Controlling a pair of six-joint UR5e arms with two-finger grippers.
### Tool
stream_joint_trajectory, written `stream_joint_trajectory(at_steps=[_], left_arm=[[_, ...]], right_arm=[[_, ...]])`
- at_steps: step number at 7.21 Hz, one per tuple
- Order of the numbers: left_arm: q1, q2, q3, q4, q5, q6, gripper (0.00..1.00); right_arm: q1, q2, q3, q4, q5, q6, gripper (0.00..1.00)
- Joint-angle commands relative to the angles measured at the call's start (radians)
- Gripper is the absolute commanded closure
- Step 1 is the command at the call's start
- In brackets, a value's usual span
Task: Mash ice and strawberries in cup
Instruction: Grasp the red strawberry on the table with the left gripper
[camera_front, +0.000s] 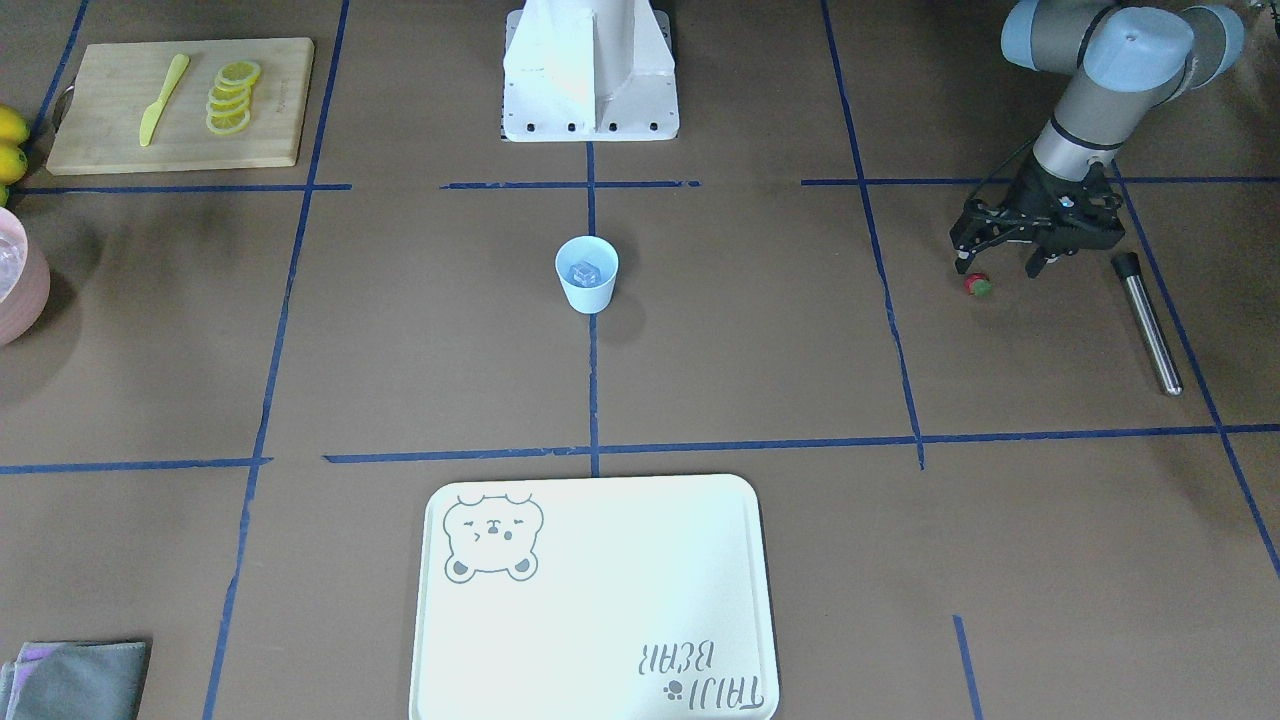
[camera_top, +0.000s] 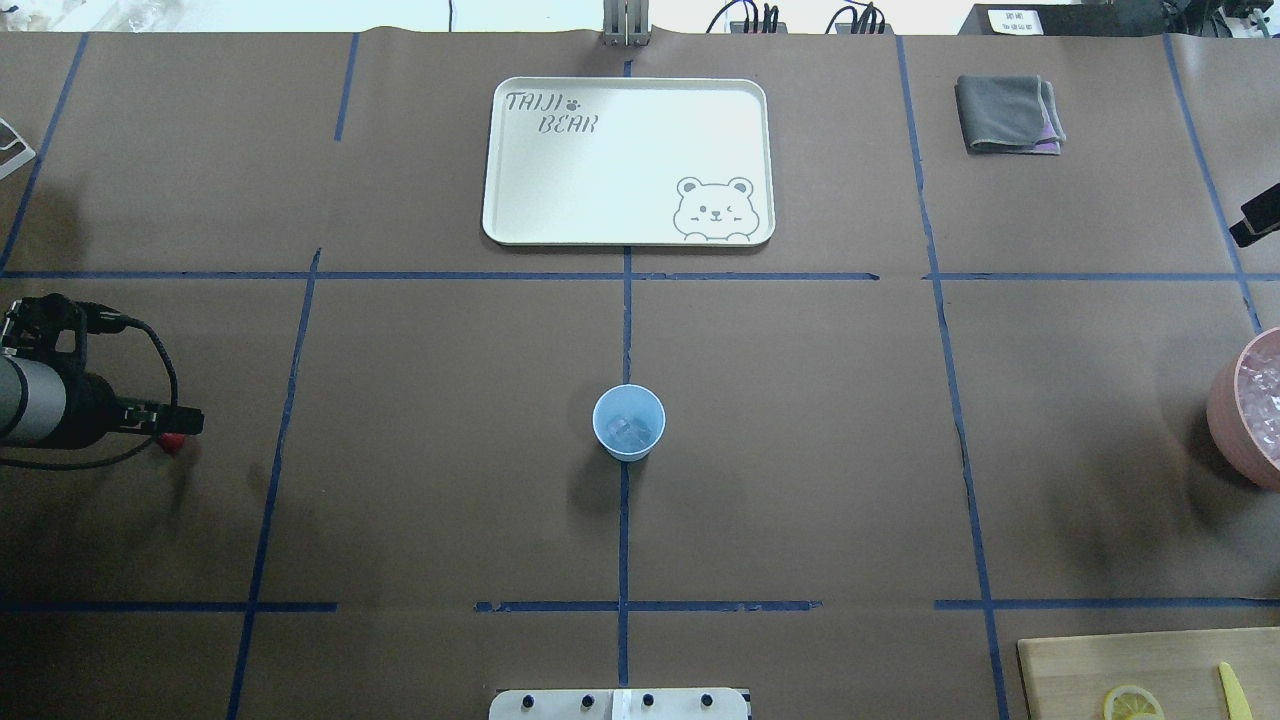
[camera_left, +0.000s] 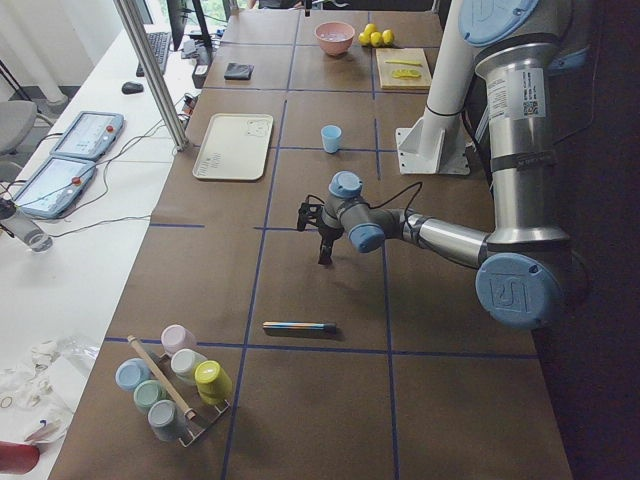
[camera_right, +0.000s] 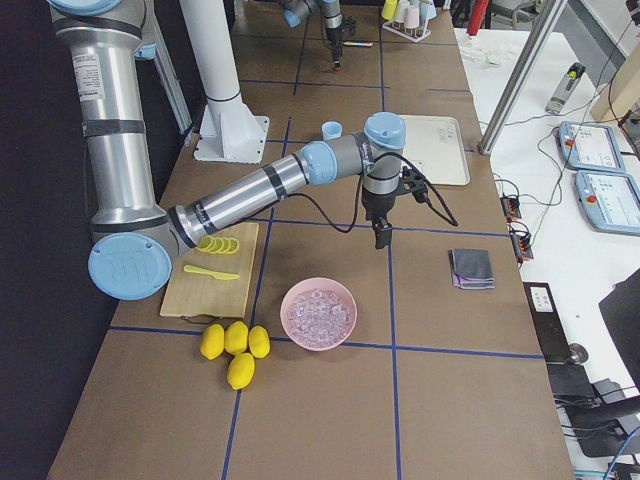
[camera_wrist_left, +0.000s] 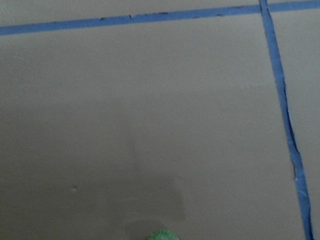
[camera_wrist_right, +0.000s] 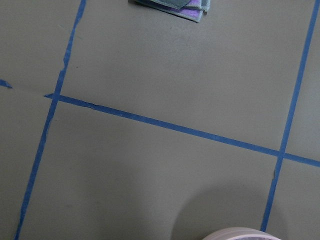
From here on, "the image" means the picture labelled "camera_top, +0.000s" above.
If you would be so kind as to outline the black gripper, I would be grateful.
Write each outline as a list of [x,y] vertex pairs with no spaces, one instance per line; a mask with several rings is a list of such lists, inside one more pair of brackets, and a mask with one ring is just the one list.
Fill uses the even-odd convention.
[[105,434],[119,430],[136,436],[204,432],[205,415],[197,407],[146,400],[120,400],[99,374],[64,379],[67,402],[60,420],[61,447],[90,447]]

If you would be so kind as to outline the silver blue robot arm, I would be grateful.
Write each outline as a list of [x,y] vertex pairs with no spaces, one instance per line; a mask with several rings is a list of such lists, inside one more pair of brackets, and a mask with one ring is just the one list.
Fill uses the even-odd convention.
[[4,447],[79,450],[113,433],[197,436],[204,425],[205,415],[196,407],[127,398],[93,373],[3,356]]

